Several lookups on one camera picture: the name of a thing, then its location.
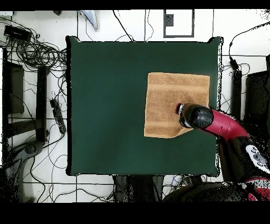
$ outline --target cable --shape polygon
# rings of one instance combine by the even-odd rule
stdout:
[[[11,92],[10,92],[10,94],[11,94],[12,96],[16,97],[17,99],[19,99],[21,102],[23,102],[23,104],[26,106],[26,109],[28,110],[28,113],[29,113],[29,115],[30,115],[30,117],[31,117],[31,119],[32,119],[32,121],[33,121],[33,123],[34,123],[35,130],[37,130],[37,129],[36,129],[36,122],[35,122],[35,120],[33,119],[32,114],[30,113],[30,111],[29,111],[28,106],[26,105],[26,103],[25,103],[21,98],[19,98],[18,96],[12,94]]]
[[[94,194],[91,194],[91,193],[87,192],[86,190],[84,190],[84,189],[82,189],[82,188],[78,188],[77,190],[71,191],[71,192],[69,192],[69,193],[62,193],[62,194],[59,194],[59,195],[55,198],[55,200],[53,201],[53,203],[56,202],[56,200],[57,200],[57,198],[58,198],[59,196],[61,196],[61,195],[67,195],[67,194],[72,194],[72,193],[74,193],[74,192],[76,192],[76,191],[84,191],[86,194],[88,194],[88,195],[90,195],[90,196],[93,196],[93,197],[96,197],[97,199],[99,199],[99,200],[101,200],[101,201],[103,201],[103,202],[108,202],[108,201],[106,201],[106,199],[105,199],[104,197],[99,197],[99,196],[97,196],[97,195],[94,195]]]
[[[40,195],[40,197],[39,197],[38,200],[36,201],[36,203],[38,203],[39,200],[40,200],[40,198],[41,198],[41,196],[42,196],[42,195],[44,194],[44,192],[45,192],[46,186],[45,186],[45,184],[42,183],[40,180],[38,180],[37,178],[35,178],[34,175],[32,174],[32,168],[33,168],[33,166],[34,166],[34,163],[35,163],[35,156],[34,156],[33,164],[32,164],[32,166],[31,166],[31,168],[30,168],[30,174],[31,174],[32,178],[35,179],[35,181],[39,182],[40,184],[42,184],[42,185],[44,186],[44,190],[43,190],[42,194]]]
[[[123,36],[127,36],[126,34],[125,35],[123,35]],[[119,38],[117,38],[114,42],[116,42],[117,40],[119,40],[120,38],[122,38],[123,36],[120,36]],[[134,39],[133,38],[133,36],[131,35],[131,34],[128,34],[128,36],[131,36],[132,37],[132,39]]]
[[[57,141],[55,141],[55,142],[58,142],[58,141],[60,141],[61,139],[62,139],[62,136],[63,135],[61,135],[61,137],[57,140]],[[53,142],[53,143],[50,143],[50,144],[48,144],[47,146],[44,146],[43,148],[46,148],[46,147],[48,147],[49,145],[52,145],[52,144],[54,144],[55,142]],[[37,166],[35,166],[35,168],[37,168],[46,158],[47,158],[48,156],[46,156]]]
[[[58,166],[56,166],[55,164],[56,164],[56,162],[57,162],[57,160],[61,157],[61,156],[68,156],[68,155],[60,155],[60,156],[58,156],[58,158],[55,160],[55,162],[53,163],[52,161],[52,164],[53,164],[53,169],[54,169],[54,167],[57,167],[57,168],[59,168],[59,169],[65,169],[66,167],[58,167]],[[52,190],[52,193],[51,193],[51,200],[52,200],[52,202],[53,202],[53,190]]]
[[[223,94],[221,94],[222,96],[223,96],[223,98],[225,99],[225,102],[228,104],[228,109],[227,109],[227,111],[226,111],[226,113],[229,111],[229,108],[230,108],[230,104],[227,102],[227,100],[226,100],[226,98],[225,98],[225,96],[223,95]]]
[[[148,25],[149,26],[151,26],[150,25],[150,23],[149,23],[149,14],[150,14],[150,10],[149,10],[149,12],[148,12],[148,16],[147,16],[147,23],[148,23]],[[149,38],[147,38],[147,40],[146,41],[148,41],[150,38],[152,38],[152,36],[153,36],[153,33],[154,33],[154,29],[153,29],[153,27],[151,26],[151,28],[152,28],[152,34],[151,34],[151,37],[149,37]]]
[[[85,19],[85,32],[86,32],[87,36],[89,37],[89,35],[87,33],[87,19]]]
[[[239,35],[241,35],[241,34],[243,34],[243,33],[246,33],[246,32],[248,32],[248,31],[251,31],[251,30],[260,28],[261,26],[265,26],[265,25],[269,25],[269,24],[270,24],[270,21],[268,21],[268,22],[266,22],[266,23],[263,23],[263,24],[261,24],[261,25],[257,25],[257,26],[255,26],[255,27],[253,27],[253,28],[251,28],[251,29],[249,29],[249,30],[247,30],[247,31],[244,31],[244,32],[242,32],[242,33],[239,33],[239,34],[235,35],[234,38],[232,39],[232,41],[230,42],[230,45],[229,45],[229,58],[232,60],[232,57],[230,56],[230,47],[233,45],[233,41],[234,41],[234,39],[235,39],[237,36],[239,36]]]
[[[126,31],[125,28],[123,27],[122,23],[120,22],[120,20],[119,20],[118,17],[116,16],[114,10],[113,10],[112,12],[113,12],[113,14],[114,14],[114,17],[118,20],[119,24],[120,24],[121,27],[123,28],[123,30],[124,30],[124,32],[126,33],[126,35],[129,37],[130,41],[132,41],[132,42],[135,41],[133,38],[132,38],[132,39],[130,38],[129,34],[127,33],[127,31]]]
[[[249,72],[250,72],[250,65],[248,63],[241,63],[241,64],[239,64],[240,70],[242,71],[242,66],[241,65],[244,65],[244,64],[248,66],[248,72],[246,74],[243,74],[242,76],[245,76],[245,75],[249,74]],[[223,64],[221,65],[222,71],[226,71],[226,70],[230,69],[231,67],[232,66],[225,66]]]
[[[220,104],[220,105],[223,105],[224,103],[228,102],[229,100],[231,100],[231,98],[229,98],[228,100],[226,100],[225,102],[223,102],[223,103]]]

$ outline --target green table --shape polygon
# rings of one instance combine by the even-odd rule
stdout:
[[[216,108],[221,38],[66,41],[67,56],[71,53],[67,174],[217,174],[215,137],[192,130],[173,139],[150,138],[143,128],[149,72],[210,76],[209,105]]]

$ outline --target brown towel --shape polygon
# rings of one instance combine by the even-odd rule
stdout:
[[[209,76],[152,72],[148,74],[144,136],[173,138],[192,128],[184,128],[175,114],[177,103],[208,106]]]

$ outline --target white floor tile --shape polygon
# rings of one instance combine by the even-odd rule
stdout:
[[[67,35],[77,34],[76,11],[63,11],[60,16],[53,11],[16,11],[13,20],[40,34],[40,42],[52,43],[60,50],[66,48]]]
[[[195,10],[194,38],[163,38],[163,17],[163,10],[150,10],[148,22],[153,27],[153,35],[149,41],[207,42],[212,37],[213,10]],[[173,21],[174,24],[183,22],[185,21]],[[151,37],[152,33],[152,28],[149,24],[146,22],[146,39]]]
[[[247,63],[250,66],[250,71],[249,74],[254,73],[254,72],[260,72],[260,71],[265,71],[266,70],[266,59],[265,57],[239,57],[239,56],[234,56],[233,57],[238,64],[241,63]],[[228,56],[223,56],[222,58],[223,65],[229,66],[229,57]],[[242,66],[242,71],[243,74],[246,74],[248,72],[248,65],[243,64]],[[232,68],[230,67],[225,67],[225,71],[223,71],[222,74],[222,82],[221,82],[221,93],[224,95],[226,100],[229,100],[231,98],[231,81],[232,81]],[[246,77],[242,77],[242,101],[241,101],[241,114],[242,117],[245,114],[245,89],[246,89]],[[227,103],[224,103],[226,100],[224,97],[221,95],[221,109],[223,111],[227,111],[229,109],[229,105]]]
[[[235,35],[268,21],[261,10],[215,10],[214,36],[224,38],[223,54],[228,54],[229,44]],[[269,55],[269,34],[270,24],[239,35],[233,41],[230,54]]]
[[[52,124],[55,124],[53,120],[49,122],[48,129],[50,129],[50,126]],[[59,132],[58,125],[54,125],[51,129],[50,143],[57,141],[60,137],[61,133]],[[44,148],[42,152],[36,156],[35,164],[32,169],[32,173],[36,178],[43,182],[75,183],[75,177],[68,176],[65,172],[68,154],[67,139],[68,136],[65,135],[64,138],[61,139],[57,144],[55,143],[53,145],[50,145],[49,149],[48,147]],[[33,181],[33,178],[29,174],[32,164],[33,159],[29,159],[25,165],[24,181]]]
[[[111,175],[81,174],[78,176],[78,183],[113,184],[113,179]]]
[[[86,192],[93,194],[88,195],[82,190],[78,190],[77,192],[77,202],[101,202],[97,197],[104,197],[105,199],[110,195],[113,190],[113,185],[85,185],[85,184],[78,184],[78,189],[84,189]]]
[[[144,10],[115,10],[114,12],[127,33],[132,35],[136,41],[143,41]],[[89,21],[85,22],[84,16],[79,14],[78,38],[80,41],[91,41],[91,39],[94,41],[115,41],[126,35],[118,20],[114,17],[112,10],[96,10],[96,15],[98,19],[97,31],[94,30]],[[130,39],[123,36],[119,41],[130,41]]]
[[[44,190],[44,186],[42,186],[42,184],[38,184],[38,183],[34,183],[34,184],[30,184],[30,183],[24,183],[23,184],[23,190],[24,190],[24,194],[25,194],[25,198],[35,198],[34,202],[37,202],[37,200],[39,199],[40,195],[42,194],[40,200],[38,201],[43,202],[43,203],[52,203],[52,199],[53,201],[55,201],[55,203],[70,203],[70,202],[75,202],[76,201],[76,197],[75,197],[75,192],[70,193],[72,191],[76,190],[76,186],[71,185],[71,184],[54,184],[53,185],[53,191],[52,188],[50,189],[51,185],[50,184],[45,184],[45,192],[42,194],[43,190]]]

